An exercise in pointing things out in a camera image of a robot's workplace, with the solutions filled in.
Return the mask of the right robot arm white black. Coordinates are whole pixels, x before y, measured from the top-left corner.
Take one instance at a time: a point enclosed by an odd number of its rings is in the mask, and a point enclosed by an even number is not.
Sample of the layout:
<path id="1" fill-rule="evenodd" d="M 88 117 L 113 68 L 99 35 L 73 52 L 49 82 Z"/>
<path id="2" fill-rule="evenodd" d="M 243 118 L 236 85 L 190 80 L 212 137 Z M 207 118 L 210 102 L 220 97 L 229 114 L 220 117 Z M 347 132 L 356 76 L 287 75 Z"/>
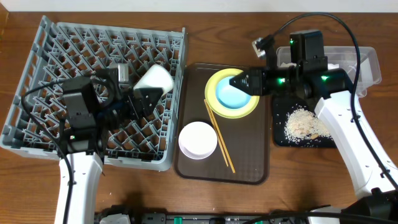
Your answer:
<path id="1" fill-rule="evenodd" d="M 356 80 L 342 68 L 328 68 L 319 30 L 290 34 L 293 65 L 277 66 L 274 38 L 257 39 L 254 49 L 267 59 L 265 68 L 251 68 L 230 85 L 251 96 L 293 94 L 314 100 L 314 112 L 326 126 L 348 168 L 357 201 L 347 208 L 267 215 L 255 222 L 299 218 L 307 223 L 397 223 L 397 166 L 381 146 L 365 118 Z"/>

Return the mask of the light blue bowl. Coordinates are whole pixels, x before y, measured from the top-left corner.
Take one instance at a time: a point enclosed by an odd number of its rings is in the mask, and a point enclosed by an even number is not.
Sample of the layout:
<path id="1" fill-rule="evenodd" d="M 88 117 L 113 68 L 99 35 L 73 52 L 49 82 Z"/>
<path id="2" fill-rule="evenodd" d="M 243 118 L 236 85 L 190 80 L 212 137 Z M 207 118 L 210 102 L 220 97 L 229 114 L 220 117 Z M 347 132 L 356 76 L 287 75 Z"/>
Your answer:
<path id="1" fill-rule="evenodd" d="M 220 104 L 229 109 L 240 109 L 246 106 L 251 96 L 229 84 L 232 77 L 223 78 L 216 86 L 216 98 Z"/>

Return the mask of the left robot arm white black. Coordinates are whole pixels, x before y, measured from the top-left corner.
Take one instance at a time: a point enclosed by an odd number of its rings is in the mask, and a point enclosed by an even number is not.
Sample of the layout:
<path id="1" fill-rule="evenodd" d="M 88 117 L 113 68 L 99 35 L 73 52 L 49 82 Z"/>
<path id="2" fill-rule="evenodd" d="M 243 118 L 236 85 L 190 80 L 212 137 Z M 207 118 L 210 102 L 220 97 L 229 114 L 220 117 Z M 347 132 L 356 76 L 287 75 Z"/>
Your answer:
<path id="1" fill-rule="evenodd" d="M 60 121 L 60 191 L 56 223 L 93 223 L 96 193 L 104 166 L 108 131 L 126 119 L 150 115 L 169 88 L 141 85 L 122 92 L 118 79 L 103 85 L 111 91 L 101 105 L 89 77 L 69 79 L 62 84 L 67 117 Z"/>

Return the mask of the white paper cup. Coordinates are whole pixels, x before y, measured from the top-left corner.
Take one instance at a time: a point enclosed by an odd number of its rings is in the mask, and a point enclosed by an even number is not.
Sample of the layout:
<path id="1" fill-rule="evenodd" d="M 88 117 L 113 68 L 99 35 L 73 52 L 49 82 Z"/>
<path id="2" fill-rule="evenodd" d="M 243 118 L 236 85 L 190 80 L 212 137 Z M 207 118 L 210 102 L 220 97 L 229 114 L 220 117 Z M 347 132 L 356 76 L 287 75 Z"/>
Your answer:
<path id="1" fill-rule="evenodd" d="M 161 88 L 162 95 L 174 88 L 174 80 L 170 73 L 160 65 L 153 65 L 144 76 L 134 85 L 133 90 L 141 88 Z"/>

